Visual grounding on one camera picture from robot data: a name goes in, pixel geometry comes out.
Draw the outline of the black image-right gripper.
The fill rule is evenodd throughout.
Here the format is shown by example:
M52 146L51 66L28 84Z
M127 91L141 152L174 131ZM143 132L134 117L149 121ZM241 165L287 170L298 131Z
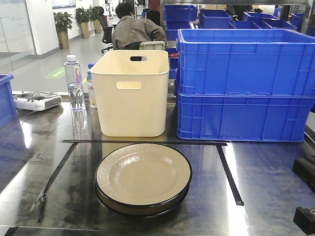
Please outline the black image-right gripper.
M315 191L315 152L302 148L301 155L295 158L292 171L314 192ZM306 234L315 233L315 208L297 207L293 222Z

